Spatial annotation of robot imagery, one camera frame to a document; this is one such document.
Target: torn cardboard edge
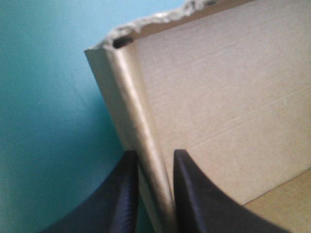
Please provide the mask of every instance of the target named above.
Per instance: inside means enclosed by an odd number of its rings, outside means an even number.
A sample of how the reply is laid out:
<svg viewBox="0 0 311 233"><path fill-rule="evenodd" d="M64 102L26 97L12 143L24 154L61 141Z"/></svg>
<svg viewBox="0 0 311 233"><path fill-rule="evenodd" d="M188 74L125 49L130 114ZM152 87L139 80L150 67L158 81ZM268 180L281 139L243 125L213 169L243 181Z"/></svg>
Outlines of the torn cardboard edge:
<svg viewBox="0 0 311 233"><path fill-rule="evenodd" d="M252 0L186 0L179 8L141 17L114 28L103 41L88 48L88 50L99 48L105 48L106 50L118 49L131 43L133 39L167 30L249 1Z"/></svg>

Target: black plastic object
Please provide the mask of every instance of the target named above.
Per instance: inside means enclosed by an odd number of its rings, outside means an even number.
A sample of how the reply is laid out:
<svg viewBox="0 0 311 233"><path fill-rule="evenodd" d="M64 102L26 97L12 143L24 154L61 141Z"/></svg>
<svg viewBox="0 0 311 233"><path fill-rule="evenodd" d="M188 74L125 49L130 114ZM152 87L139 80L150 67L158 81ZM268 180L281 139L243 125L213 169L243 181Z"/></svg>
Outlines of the black plastic object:
<svg viewBox="0 0 311 233"><path fill-rule="evenodd" d="M288 233L223 193L186 150L174 153L174 194L181 233Z"/></svg>
<svg viewBox="0 0 311 233"><path fill-rule="evenodd" d="M42 233L133 233L137 207L137 156L127 151L88 199Z"/></svg>

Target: teal wall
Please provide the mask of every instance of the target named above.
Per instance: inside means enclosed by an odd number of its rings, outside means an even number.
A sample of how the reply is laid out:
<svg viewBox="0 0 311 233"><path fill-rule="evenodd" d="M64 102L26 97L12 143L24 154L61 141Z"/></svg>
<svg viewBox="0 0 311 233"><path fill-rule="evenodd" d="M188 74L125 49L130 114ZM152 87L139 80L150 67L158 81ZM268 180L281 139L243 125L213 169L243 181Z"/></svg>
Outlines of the teal wall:
<svg viewBox="0 0 311 233"><path fill-rule="evenodd" d="M83 50L182 0L0 1L0 232L37 232L105 179L121 144ZM143 207L140 232L151 226Z"/></svg>

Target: cardboard box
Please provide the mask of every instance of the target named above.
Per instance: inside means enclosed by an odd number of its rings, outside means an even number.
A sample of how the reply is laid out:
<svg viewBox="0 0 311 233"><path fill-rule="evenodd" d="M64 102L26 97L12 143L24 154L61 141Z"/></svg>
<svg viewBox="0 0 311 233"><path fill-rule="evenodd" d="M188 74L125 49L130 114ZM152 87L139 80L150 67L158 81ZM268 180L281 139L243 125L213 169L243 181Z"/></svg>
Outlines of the cardboard box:
<svg viewBox="0 0 311 233"><path fill-rule="evenodd" d="M174 149L263 218L311 231L311 1L187 1L86 55L124 149L139 154L157 232L176 230Z"/></svg>

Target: corrugated cardboard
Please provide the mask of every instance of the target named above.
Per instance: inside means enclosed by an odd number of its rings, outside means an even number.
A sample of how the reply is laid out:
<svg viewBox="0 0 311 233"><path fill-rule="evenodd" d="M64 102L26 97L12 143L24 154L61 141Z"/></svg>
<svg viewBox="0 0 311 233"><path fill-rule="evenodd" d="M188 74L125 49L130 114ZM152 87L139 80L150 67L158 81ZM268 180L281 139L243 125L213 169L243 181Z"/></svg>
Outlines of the corrugated cardboard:
<svg viewBox="0 0 311 233"><path fill-rule="evenodd" d="M176 231L174 149L240 204L311 166L311 1L246 2L187 1L86 51L156 232Z"/></svg>

